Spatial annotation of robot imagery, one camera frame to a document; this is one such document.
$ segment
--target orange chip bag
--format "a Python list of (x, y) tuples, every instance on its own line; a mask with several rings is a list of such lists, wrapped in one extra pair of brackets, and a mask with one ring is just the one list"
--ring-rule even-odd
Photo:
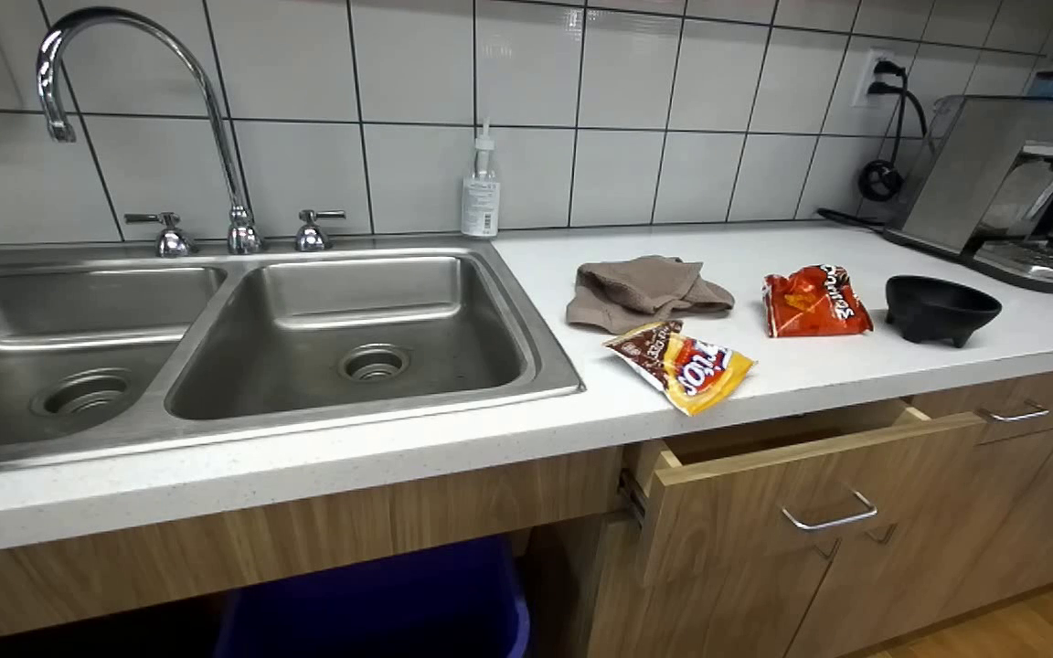
[(754, 361), (737, 353), (684, 336), (679, 322), (642, 325), (605, 344), (684, 417), (700, 417), (737, 390)]
[(843, 266), (799, 266), (788, 280), (767, 280), (767, 329), (772, 336), (856, 336), (871, 333)]

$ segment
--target white countertop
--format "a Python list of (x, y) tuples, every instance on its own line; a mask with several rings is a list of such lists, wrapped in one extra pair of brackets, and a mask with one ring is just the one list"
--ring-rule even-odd
[[(0, 472), (0, 549), (80, 539), (319, 494), (369, 492), (491, 464), (623, 446), (698, 428), (895, 400), (1053, 371), (1053, 295), (1013, 288), (946, 261), (839, 228), (630, 232), (502, 238), (536, 312), (577, 367), (586, 390), (502, 411), (292, 433), (227, 446)], [(700, 261), (734, 292), (731, 317), (690, 317), (688, 333), (744, 353), (756, 367), (721, 411), (684, 422), (615, 361), (604, 333), (561, 325), (575, 266), (630, 255)], [(871, 336), (767, 339), (765, 276), (839, 265), (877, 317)], [(884, 322), (884, 280), (933, 276), (1002, 299), (1002, 315), (961, 353), (899, 339)]]

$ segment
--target folded towel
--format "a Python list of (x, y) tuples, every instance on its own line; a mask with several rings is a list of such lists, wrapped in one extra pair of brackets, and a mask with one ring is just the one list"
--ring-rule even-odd
[(630, 333), (671, 315), (728, 315), (734, 295), (700, 280), (700, 265), (638, 255), (623, 265), (586, 265), (575, 276), (570, 325)]

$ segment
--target faucet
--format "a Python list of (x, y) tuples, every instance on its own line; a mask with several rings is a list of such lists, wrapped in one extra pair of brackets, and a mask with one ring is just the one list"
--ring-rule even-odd
[(231, 254), (260, 254), (260, 233), (255, 233), (255, 220), (247, 214), (240, 180), (237, 180), (237, 164), (232, 164), (232, 149), (231, 149), (231, 137), (221, 127), (221, 115), (218, 115), (218, 96), (213, 93), (209, 72), (202, 69), (202, 64), (193, 58), (193, 53), (172, 36), (165, 27), (133, 14), (133, 11), (119, 11), (119, 7), (85, 7), (71, 11), (66, 20), (57, 20), (37, 57), (37, 96), (46, 117), (46, 137), (57, 143), (75, 143), (71, 124), (60, 115), (60, 93), (57, 93), (57, 72), (60, 72), (60, 48), (90, 31), (90, 27), (132, 27), (140, 32), (148, 32), (152, 39), (160, 39), (198, 81), (202, 96), (203, 96), (203, 115), (209, 115), (209, 127), (213, 127), (213, 143), (218, 145), (218, 163), (221, 163), (221, 177), (227, 177), (227, 189), (231, 189), (231, 232), (227, 232), (227, 248)]

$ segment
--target electrical outlet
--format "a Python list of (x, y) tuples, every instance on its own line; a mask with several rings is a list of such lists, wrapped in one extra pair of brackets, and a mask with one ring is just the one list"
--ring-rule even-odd
[(865, 89), (877, 81), (879, 58), (889, 58), (889, 57), (884, 53), (862, 53), (857, 77), (853, 89), (853, 108), (874, 108), (877, 103), (877, 96), (865, 96)]

